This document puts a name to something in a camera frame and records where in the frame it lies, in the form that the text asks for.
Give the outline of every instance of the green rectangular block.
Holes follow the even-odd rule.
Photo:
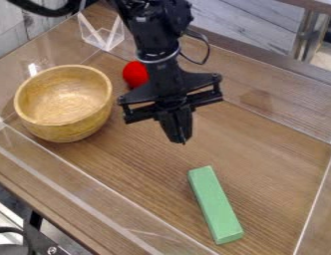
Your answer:
[[[187,178],[214,243],[222,244],[239,239],[243,230],[211,167],[190,170]]]

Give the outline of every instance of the bowl rim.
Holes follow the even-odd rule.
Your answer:
[[[80,69],[87,69],[92,72],[95,72],[103,79],[104,79],[104,82],[106,82],[106,88],[107,88],[107,96],[104,98],[104,101],[103,103],[95,108],[95,110],[88,113],[84,117],[80,117],[80,118],[76,118],[74,120],[70,120],[70,121],[63,121],[63,122],[59,122],[59,123],[39,123],[36,122],[35,119],[30,118],[21,111],[21,108],[20,108],[20,105],[19,105],[19,97],[20,97],[20,94],[21,94],[21,91],[23,89],[28,86],[28,84],[31,83],[31,81],[34,79],[36,79],[38,77],[43,76],[46,73],[54,71],[54,70],[58,70],[58,69],[64,69],[64,68],[80,68]],[[43,70],[42,72],[39,72],[35,76],[32,76],[31,78],[28,78],[23,84],[19,86],[17,90],[16,90],[16,93],[15,93],[15,97],[13,97],[13,109],[15,109],[15,112],[17,114],[17,116],[28,123],[34,124],[34,125],[39,125],[39,126],[43,126],[43,127],[59,127],[59,126],[66,126],[66,125],[70,125],[70,124],[74,124],[82,120],[84,120],[86,118],[88,118],[92,114],[98,113],[106,106],[107,106],[107,103],[111,99],[111,96],[112,96],[112,83],[108,79],[108,77],[106,76],[106,74],[99,71],[98,69],[90,67],[90,66],[86,66],[86,65],[60,65],[58,67],[52,67],[52,68],[48,68],[46,70]]]

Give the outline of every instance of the wooden bowl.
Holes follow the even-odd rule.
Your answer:
[[[35,136],[54,142],[75,141],[104,124],[112,107],[112,85],[94,68],[59,66],[23,83],[13,107]]]

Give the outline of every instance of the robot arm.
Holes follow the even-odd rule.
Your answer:
[[[36,4],[31,6],[32,2],[27,0],[8,1],[46,16],[64,15],[67,8],[71,12],[76,6],[76,0],[68,0],[59,10],[36,7]],[[191,137],[191,113],[195,108],[222,101],[221,75],[189,73],[177,63],[181,55],[178,38],[185,33],[193,35],[187,30],[193,20],[190,4],[186,0],[107,1],[131,31],[136,58],[150,74],[149,82],[118,98],[124,121],[131,124],[154,119],[161,123],[169,140],[185,143]]]

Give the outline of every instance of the red ball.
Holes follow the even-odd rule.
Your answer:
[[[138,61],[128,62],[123,68],[123,78],[131,89],[138,88],[150,79],[146,66]]]

